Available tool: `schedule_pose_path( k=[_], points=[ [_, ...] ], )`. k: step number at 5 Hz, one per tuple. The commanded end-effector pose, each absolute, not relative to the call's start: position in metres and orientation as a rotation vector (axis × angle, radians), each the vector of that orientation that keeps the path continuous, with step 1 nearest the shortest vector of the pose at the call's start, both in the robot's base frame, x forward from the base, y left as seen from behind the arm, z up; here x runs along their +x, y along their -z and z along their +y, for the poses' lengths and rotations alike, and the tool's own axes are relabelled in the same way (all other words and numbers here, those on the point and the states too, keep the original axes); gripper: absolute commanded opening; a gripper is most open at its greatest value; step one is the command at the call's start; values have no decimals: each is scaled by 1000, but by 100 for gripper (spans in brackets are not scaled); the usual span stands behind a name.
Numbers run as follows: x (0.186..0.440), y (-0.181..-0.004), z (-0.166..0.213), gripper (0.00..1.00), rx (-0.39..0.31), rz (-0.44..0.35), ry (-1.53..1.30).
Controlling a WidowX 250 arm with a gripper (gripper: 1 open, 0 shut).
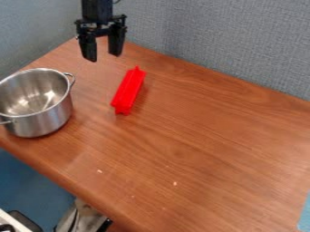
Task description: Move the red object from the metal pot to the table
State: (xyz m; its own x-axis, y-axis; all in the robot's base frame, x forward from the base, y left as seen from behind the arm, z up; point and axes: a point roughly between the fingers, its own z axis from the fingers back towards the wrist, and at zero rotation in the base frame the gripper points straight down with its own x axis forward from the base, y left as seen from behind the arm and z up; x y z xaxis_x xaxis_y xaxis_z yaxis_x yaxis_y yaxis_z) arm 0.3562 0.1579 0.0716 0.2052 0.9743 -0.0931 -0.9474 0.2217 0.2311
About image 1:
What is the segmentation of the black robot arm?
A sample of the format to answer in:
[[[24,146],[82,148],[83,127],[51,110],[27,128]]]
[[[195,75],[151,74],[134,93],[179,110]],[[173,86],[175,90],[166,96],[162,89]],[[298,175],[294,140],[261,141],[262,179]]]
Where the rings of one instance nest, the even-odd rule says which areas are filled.
[[[121,0],[82,0],[82,18],[75,21],[77,39],[86,60],[98,61],[98,37],[109,37],[109,53],[121,56],[127,33],[126,14],[115,15],[113,5]]]

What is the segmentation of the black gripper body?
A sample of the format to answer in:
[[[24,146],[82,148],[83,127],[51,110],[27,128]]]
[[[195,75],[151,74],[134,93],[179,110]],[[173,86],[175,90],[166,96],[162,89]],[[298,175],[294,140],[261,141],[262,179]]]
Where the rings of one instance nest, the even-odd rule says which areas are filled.
[[[127,32],[126,19],[127,16],[125,14],[115,15],[106,23],[79,19],[75,21],[78,36],[83,37],[91,35],[95,37],[125,37]]]

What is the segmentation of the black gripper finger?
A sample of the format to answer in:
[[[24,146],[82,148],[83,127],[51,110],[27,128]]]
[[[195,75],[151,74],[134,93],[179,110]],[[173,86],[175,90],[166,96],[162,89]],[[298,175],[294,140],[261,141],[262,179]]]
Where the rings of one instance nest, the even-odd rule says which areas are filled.
[[[123,43],[125,37],[127,33],[127,27],[122,25],[114,24],[110,27],[110,35],[109,35],[109,44],[110,44],[110,54],[114,56],[121,56],[123,53]]]
[[[95,63],[98,61],[98,42],[95,35],[89,32],[81,32],[78,40],[85,59]]]

